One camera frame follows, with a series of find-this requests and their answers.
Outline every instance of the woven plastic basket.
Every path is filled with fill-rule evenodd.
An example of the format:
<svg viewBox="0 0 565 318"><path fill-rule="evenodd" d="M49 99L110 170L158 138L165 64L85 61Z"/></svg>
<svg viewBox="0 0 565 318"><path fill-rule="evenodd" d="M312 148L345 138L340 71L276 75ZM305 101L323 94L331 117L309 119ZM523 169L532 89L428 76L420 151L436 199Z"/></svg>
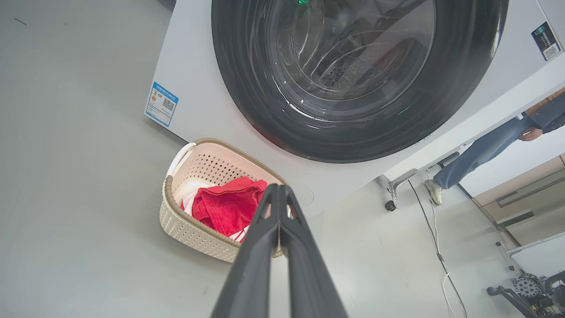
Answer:
<svg viewBox="0 0 565 318"><path fill-rule="evenodd" d="M267 184L286 184L271 169L238 149L215 139L200 139L184 146L171 163L163 183L163 204L159 219L163 230L191 248L232 263L241 243L200 223L184 212L182 198L175 192L190 178L220 186L241 176L265 180Z"/></svg>

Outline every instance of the jeans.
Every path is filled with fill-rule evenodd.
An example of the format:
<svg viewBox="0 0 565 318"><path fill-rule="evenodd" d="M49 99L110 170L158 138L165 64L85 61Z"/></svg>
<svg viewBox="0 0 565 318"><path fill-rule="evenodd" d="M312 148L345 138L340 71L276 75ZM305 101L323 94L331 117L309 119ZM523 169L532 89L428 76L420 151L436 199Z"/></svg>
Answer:
<svg viewBox="0 0 565 318"><path fill-rule="evenodd" d="M523 113L524 118L513 118L483 137L477 139L457 159L437 173L433 180L444 189L456 185L467 174L480 165L498 156L504 149L534 125L533 120Z"/></svg>

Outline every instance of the caster wheel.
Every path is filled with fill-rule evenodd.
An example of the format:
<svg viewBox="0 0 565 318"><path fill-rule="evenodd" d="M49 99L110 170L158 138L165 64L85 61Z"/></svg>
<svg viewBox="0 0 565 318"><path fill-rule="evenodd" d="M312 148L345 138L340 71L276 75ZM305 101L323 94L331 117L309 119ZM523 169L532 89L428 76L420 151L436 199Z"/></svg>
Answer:
<svg viewBox="0 0 565 318"><path fill-rule="evenodd" d="M394 205L394 202L392 202L392 201L388 201L388 202L385 204L385 208L386 208L387 210L389 210L389 211L394 211L394 210L396 210L396 206Z"/></svg>
<svg viewBox="0 0 565 318"><path fill-rule="evenodd" d="M496 296L498 295L498 292L496 291L496 288L494 287L489 287L486 289L486 293L491 295L491 296Z"/></svg>

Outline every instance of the black door rim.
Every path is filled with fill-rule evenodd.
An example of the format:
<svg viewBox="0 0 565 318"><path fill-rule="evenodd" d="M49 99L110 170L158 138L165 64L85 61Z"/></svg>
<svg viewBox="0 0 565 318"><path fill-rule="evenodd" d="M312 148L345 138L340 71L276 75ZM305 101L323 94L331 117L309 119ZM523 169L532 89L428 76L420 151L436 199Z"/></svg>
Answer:
<svg viewBox="0 0 565 318"><path fill-rule="evenodd" d="M329 117L324 126L297 111L294 104L300 103L300 96L283 92L275 80L267 39L269 18L280 1L212 0L220 72L241 113L270 142L298 156L331 163L387 156L444 124L490 65L508 8L507 0L434 0L432 46L411 85L386 107L336 120ZM375 99L371 94L345 102L362 107Z"/></svg>

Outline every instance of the front-loading washing machine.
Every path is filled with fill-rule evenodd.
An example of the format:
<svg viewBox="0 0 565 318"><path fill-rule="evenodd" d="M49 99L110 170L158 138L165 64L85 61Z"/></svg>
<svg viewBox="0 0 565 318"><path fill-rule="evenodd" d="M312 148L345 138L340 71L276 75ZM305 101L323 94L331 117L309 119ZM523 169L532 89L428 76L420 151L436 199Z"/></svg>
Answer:
<svg viewBox="0 0 565 318"><path fill-rule="evenodd" d="M545 20L537 1L178 0L145 113L256 158L312 215L542 67L525 30Z"/></svg>

